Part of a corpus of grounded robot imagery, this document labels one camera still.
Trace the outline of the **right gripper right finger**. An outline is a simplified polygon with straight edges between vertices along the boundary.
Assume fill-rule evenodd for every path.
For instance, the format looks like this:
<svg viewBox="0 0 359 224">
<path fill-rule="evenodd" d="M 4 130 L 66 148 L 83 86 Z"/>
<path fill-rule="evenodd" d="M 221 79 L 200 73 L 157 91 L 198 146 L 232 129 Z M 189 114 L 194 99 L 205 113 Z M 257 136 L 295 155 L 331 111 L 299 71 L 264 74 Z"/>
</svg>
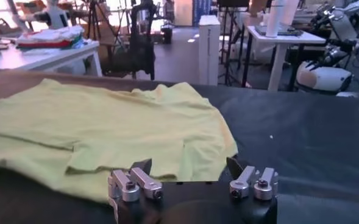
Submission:
<svg viewBox="0 0 359 224">
<path fill-rule="evenodd" d="M 261 172 L 255 166 L 241 166 L 235 158 L 226 158 L 227 168 L 233 178 L 229 183 L 229 192 L 234 199 L 243 199 L 250 194 L 261 201 L 270 201 L 279 187 L 279 174 L 271 167 Z"/>
</svg>

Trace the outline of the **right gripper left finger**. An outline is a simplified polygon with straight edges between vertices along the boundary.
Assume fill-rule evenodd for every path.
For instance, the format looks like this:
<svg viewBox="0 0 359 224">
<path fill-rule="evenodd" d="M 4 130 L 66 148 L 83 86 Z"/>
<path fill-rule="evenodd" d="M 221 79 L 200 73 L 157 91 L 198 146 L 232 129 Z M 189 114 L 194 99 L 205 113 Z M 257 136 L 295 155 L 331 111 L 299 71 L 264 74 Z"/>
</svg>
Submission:
<svg viewBox="0 0 359 224">
<path fill-rule="evenodd" d="M 135 202 L 143 192 L 150 200 L 161 200 L 163 185 L 149 176 L 151 168 L 152 160 L 145 159 L 134 162 L 128 172 L 121 169 L 112 170 L 107 178 L 108 196 L 121 198 L 124 202 Z"/>
</svg>

